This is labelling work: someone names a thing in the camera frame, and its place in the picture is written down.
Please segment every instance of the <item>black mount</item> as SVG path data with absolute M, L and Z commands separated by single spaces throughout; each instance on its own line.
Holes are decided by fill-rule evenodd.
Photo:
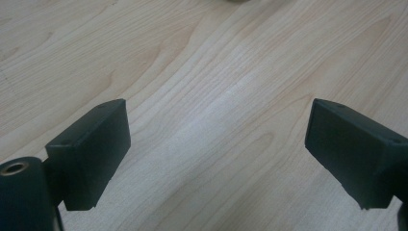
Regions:
M 306 148 L 362 209 L 408 203 L 408 140 L 345 105 L 315 99 Z M 406 230 L 406 206 L 398 216 Z
M 103 103 L 46 144 L 48 159 L 0 166 L 0 230 L 64 230 L 58 205 L 94 207 L 130 148 L 126 101 Z

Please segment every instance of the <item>light wood surface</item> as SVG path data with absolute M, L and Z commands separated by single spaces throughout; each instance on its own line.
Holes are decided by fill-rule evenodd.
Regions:
M 304 147 L 315 97 L 408 137 L 406 0 L 1 0 L 0 161 L 127 99 L 132 147 L 70 230 L 396 230 Z

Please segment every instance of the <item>wooden table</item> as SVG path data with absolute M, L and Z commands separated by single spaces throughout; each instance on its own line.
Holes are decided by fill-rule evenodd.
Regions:
M 3 0 L 0 160 L 127 99 L 132 147 L 66 230 L 396 230 L 304 147 L 312 100 L 408 136 L 406 0 Z

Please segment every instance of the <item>black device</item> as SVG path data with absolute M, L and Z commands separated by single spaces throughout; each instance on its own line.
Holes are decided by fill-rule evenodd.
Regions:
M 407 230 L 408 140 L 345 105 L 315 99 L 305 140 L 310 153 L 362 209 L 387 208 L 397 196 Z
M 126 101 L 100 104 L 46 144 L 48 159 L 0 166 L 0 230 L 64 230 L 58 205 L 94 207 L 130 148 Z

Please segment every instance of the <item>black clamp jaw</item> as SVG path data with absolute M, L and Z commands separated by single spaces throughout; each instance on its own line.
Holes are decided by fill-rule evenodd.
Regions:
M 58 205 L 94 207 L 130 148 L 126 101 L 103 103 L 46 144 L 48 159 L 0 166 L 0 230 L 64 230 Z
M 399 230 L 407 230 L 408 140 L 345 105 L 315 99 L 306 148 L 362 209 L 404 204 Z

